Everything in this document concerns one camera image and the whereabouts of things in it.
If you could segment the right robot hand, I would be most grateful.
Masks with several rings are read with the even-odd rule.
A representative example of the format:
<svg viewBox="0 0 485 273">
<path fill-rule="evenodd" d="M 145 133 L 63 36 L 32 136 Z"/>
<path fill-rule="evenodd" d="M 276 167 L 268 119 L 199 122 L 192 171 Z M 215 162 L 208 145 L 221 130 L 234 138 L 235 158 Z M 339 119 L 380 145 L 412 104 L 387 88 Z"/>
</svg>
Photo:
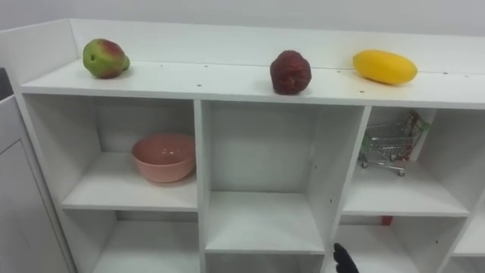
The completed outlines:
<svg viewBox="0 0 485 273">
<path fill-rule="evenodd" d="M 333 260 L 337 273 L 359 273 L 358 267 L 348 250 L 340 243 L 333 244 Z"/>
</svg>

